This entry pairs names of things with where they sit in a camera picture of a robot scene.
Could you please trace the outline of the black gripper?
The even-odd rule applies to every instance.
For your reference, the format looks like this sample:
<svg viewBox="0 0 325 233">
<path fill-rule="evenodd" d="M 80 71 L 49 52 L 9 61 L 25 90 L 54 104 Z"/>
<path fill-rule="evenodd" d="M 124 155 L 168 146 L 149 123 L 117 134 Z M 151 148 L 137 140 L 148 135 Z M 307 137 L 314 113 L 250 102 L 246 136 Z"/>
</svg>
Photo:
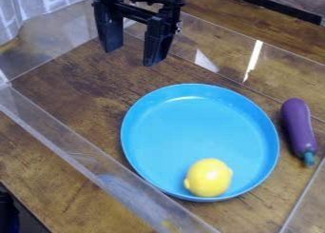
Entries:
<svg viewBox="0 0 325 233">
<path fill-rule="evenodd" d="M 156 14 L 136 7 L 137 3 L 147 6 L 161 4 L 156 13 L 159 16 L 152 16 Z M 95 24 L 104 51 L 115 51 L 123 46 L 123 18 L 131 18 L 147 23 L 143 64 L 147 67 L 156 65 L 167 56 L 184 4 L 184 0 L 92 0 Z"/>
</svg>

